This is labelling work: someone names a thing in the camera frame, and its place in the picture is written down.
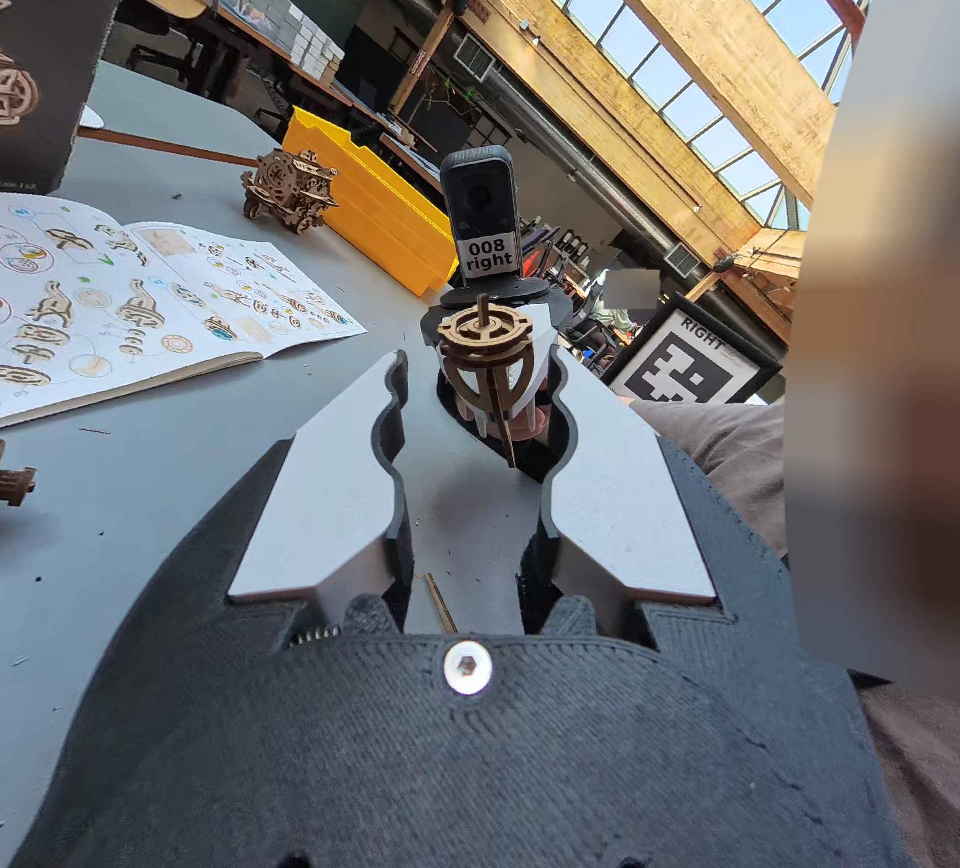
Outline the framed black-white marker sign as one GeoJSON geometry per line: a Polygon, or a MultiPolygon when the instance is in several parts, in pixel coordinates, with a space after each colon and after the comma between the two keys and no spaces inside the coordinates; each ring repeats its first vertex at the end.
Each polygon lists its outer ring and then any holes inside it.
{"type": "Polygon", "coordinates": [[[782,370],[697,303],[672,295],[600,379],[632,400],[744,403],[782,370]]]}

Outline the yellow plastic bin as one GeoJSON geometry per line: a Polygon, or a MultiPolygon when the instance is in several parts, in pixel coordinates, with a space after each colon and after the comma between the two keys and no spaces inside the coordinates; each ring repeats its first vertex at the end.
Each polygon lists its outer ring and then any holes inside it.
{"type": "Polygon", "coordinates": [[[312,150],[338,171],[331,184],[337,206],[324,218],[355,249],[415,296],[448,283],[459,264],[450,219],[372,150],[296,106],[282,147],[312,150]]]}

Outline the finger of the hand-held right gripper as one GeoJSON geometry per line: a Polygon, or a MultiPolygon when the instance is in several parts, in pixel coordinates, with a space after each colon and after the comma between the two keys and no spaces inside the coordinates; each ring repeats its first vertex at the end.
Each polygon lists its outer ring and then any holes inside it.
{"type": "Polygon", "coordinates": [[[450,385],[461,418],[481,417],[481,350],[474,343],[438,344],[440,373],[450,385]]]}
{"type": "Polygon", "coordinates": [[[527,387],[537,389],[547,377],[550,350],[557,343],[558,331],[551,322],[550,306],[547,303],[522,305],[521,314],[532,322],[530,338],[534,367],[527,387]]]}

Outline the person's grey-brown shirt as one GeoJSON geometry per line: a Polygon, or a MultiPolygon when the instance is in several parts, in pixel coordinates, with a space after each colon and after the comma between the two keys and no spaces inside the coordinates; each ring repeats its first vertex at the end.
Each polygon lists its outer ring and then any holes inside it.
{"type": "MultiPolygon", "coordinates": [[[[783,561],[787,558],[784,406],[625,403],[675,442],[783,561]]],[[[918,866],[959,865],[959,707],[851,674],[895,818],[918,866]]]]}

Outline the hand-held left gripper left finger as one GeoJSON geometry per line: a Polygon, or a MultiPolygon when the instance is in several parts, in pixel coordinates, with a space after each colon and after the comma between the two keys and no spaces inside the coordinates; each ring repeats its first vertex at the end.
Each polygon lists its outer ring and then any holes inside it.
{"type": "Polygon", "coordinates": [[[395,467],[409,362],[386,353],[298,429],[227,592],[234,603],[305,600],[327,625],[360,594],[402,625],[411,523],[395,467]]]}

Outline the stack of white boxes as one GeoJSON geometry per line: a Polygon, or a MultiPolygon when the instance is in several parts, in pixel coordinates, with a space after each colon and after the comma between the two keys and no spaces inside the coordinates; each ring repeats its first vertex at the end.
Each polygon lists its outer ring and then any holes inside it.
{"type": "Polygon", "coordinates": [[[307,78],[323,86],[334,82],[343,50],[291,0],[220,0],[220,9],[277,48],[307,78]]]}

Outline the short wooden stick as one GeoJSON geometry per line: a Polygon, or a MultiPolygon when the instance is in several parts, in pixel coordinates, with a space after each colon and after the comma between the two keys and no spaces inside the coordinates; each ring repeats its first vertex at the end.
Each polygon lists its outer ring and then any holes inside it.
{"type": "Polygon", "coordinates": [[[439,586],[431,572],[427,572],[423,576],[425,586],[428,592],[428,595],[431,599],[431,602],[434,606],[434,610],[437,614],[438,623],[441,627],[441,630],[445,634],[458,634],[459,630],[457,625],[450,613],[450,609],[446,604],[445,599],[443,598],[439,586]]]}

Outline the thin wooden axle stick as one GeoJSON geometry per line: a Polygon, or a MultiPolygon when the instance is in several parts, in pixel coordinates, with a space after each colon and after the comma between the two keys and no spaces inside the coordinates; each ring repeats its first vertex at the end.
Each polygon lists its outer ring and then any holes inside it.
{"type": "MultiPolygon", "coordinates": [[[[490,321],[489,298],[486,294],[480,294],[478,296],[476,307],[478,312],[477,320],[479,326],[483,329],[488,326],[490,321]]],[[[505,371],[505,369],[498,366],[492,366],[490,364],[486,365],[484,370],[486,379],[486,394],[491,405],[491,415],[498,429],[499,438],[503,445],[507,464],[510,466],[510,468],[516,468],[517,463],[513,448],[513,441],[508,420],[504,416],[504,408],[500,396],[500,382],[502,381],[501,375],[505,371]]]]}

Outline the small wooden gear assembly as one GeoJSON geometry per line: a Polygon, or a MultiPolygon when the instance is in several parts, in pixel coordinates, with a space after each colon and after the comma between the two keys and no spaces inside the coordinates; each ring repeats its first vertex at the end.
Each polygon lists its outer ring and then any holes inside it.
{"type": "Polygon", "coordinates": [[[1,502],[9,507],[19,507],[36,487],[37,470],[31,466],[19,469],[5,466],[6,447],[5,440],[1,439],[1,502]]]}
{"type": "Polygon", "coordinates": [[[487,364],[506,371],[501,375],[500,396],[509,421],[529,389],[533,371],[532,322],[510,307],[488,304],[487,327],[479,326],[476,304],[438,325],[439,342],[474,343],[481,350],[481,416],[494,420],[488,400],[484,370],[487,364]]]}

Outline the person's right hand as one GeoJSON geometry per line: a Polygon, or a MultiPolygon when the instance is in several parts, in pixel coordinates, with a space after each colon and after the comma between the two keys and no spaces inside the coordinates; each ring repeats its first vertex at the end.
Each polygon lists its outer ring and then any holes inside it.
{"type": "MultiPolygon", "coordinates": [[[[486,420],[482,417],[477,420],[477,411],[457,394],[454,395],[454,402],[457,416],[467,426],[476,427],[481,438],[501,440],[498,424],[495,420],[486,420]]],[[[522,409],[517,410],[515,416],[507,422],[510,440],[513,443],[518,443],[534,439],[547,428],[549,415],[549,405],[538,406],[535,405],[534,400],[531,400],[522,409]]]]}

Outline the illustrated instruction booklet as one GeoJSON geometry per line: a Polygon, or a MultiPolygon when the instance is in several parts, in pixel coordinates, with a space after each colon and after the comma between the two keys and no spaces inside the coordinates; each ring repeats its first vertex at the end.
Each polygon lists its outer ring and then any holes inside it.
{"type": "Polygon", "coordinates": [[[1,425],[366,328],[275,246],[1,196],[1,425]]]}

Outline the black kit box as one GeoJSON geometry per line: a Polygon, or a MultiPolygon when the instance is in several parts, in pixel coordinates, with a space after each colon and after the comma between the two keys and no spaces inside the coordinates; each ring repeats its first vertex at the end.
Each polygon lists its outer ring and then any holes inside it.
{"type": "Polygon", "coordinates": [[[1,190],[62,183],[118,0],[2,0],[1,190]]]}

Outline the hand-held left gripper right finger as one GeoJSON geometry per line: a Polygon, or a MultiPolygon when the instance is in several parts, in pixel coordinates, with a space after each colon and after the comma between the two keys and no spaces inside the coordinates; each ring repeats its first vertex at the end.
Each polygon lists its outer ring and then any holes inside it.
{"type": "Polygon", "coordinates": [[[549,359],[548,443],[535,576],[621,631],[635,602],[706,607],[717,590],[657,432],[566,349],[549,359]]]}

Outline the large assembled wooden model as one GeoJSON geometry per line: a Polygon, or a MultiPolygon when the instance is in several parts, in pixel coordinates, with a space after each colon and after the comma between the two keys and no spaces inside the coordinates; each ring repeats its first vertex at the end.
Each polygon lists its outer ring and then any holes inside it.
{"type": "Polygon", "coordinates": [[[292,154],[274,149],[259,155],[254,172],[245,172],[244,217],[255,220],[270,214],[294,234],[301,236],[326,223],[325,213],[338,203],[331,193],[339,171],[320,165],[317,154],[304,149],[292,154]]]}

